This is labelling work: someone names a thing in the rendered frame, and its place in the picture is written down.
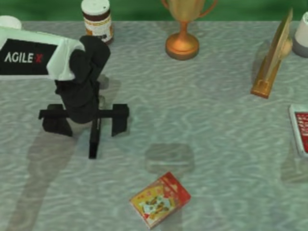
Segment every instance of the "jar label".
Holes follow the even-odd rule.
[[[111,16],[101,21],[91,21],[84,18],[87,35],[99,37],[102,41],[108,42],[113,36]]]

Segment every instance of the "trophy handle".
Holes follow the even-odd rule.
[[[218,2],[218,0],[214,0],[213,4],[206,11],[204,11],[203,13],[201,13],[199,15],[199,18],[202,18],[202,17],[206,16],[208,13],[210,13],[215,8],[217,2]]]
[[[162,1],[162,4],[164,5],[164,7],[169,10],[167,0],[161,0],[161,1]]]

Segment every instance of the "gray tabletop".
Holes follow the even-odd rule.
[[[295,161],[287,107],[307,100],[308,60],[288,56],[268,100],[249,93],[277,25],[192,23],[200,53],[180,62],[164,51],[176,22],[115,22],[103,93],[131,122],[111,138],[105,121],[95,161],[89,125],[42,130],[38,111],[61,102],[52,81],[2,81],[0,231],[146,230],[128,200],[168,170],[192,199],[157,230],[306,231],[308,163]],[[24,27],[84,34],[82,22]]]

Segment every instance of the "playing card box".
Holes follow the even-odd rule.
[[[161,176],[130,199],[130,203],[152,229],[177,209],[189,202],[191,196],[171,172]]]

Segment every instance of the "agilex logo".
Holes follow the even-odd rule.
[[[48,75],[57,46],[8,39],[0,50],[0,75]]]

